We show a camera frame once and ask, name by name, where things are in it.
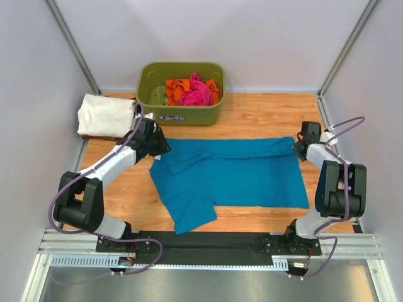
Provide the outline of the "blue t shirt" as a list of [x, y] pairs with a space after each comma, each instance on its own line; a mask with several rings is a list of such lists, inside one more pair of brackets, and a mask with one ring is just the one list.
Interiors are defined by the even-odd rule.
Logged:
[[293, 137], [167, 142], [150, 176], [178, 235], [216, 220], [216, 206], [309, 208]]

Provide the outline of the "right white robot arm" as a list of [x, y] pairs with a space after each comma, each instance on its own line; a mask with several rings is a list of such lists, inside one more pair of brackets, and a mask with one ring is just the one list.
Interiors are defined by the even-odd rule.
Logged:
[[365, 117], [359, 116], [325, 130], [318, 122], [302, 123], [293, 150], [300, 160], [314, 164], [320, 174], [314, 208], [293, 220], [285, 231], [283, 245], [289, 253], [297, 254], [306, 245], [313, 246], [319, 235], [332, 225], [364, 214], [367, 169], [343, 159], [332, 149], [341, 135], [364, 121]]

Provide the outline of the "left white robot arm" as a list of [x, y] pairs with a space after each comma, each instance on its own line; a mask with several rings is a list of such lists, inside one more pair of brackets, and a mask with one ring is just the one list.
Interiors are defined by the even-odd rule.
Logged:
[[79, 172], [62, 175], [59, 192], [49, 209], [50, 221], [98, 237], [104, 249], [128, 251], [133, 241], [131, 225], [105, 213], [104, 190], [123, 172], [146, 156], [171, 150], [154, 115], [139, 116], [130, 130], [101, 160]]

